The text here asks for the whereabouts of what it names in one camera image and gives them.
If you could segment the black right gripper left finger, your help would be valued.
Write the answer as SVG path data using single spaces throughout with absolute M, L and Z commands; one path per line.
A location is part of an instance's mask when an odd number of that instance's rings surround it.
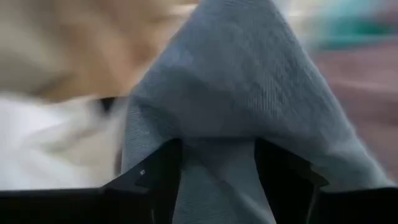
M 181 140 L 155 152 L 103 186 L 108 224 L 172 224 L 182 165 Z

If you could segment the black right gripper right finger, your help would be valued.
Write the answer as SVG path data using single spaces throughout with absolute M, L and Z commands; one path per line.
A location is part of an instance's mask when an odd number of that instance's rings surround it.
M 276 224 L 309 224 L 327 180 L 309 161 L 263 139 L 255 141 L 254 160 Z

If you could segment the white lace garment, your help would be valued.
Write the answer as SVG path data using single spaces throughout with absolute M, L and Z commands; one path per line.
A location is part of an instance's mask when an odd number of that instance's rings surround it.
M 0 190 L 99 187 L 120 172 L 127 98 L 0 94 Z

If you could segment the light blue denim garment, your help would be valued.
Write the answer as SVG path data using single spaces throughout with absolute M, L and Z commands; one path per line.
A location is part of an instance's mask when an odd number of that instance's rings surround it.
M 398 223 L 369 153 L 271 0 L 202 0 L 129 97 L 123 171 L 182 142 L 172 224 L 276 224 L 257 139 L 327 180 L 309 224 Z

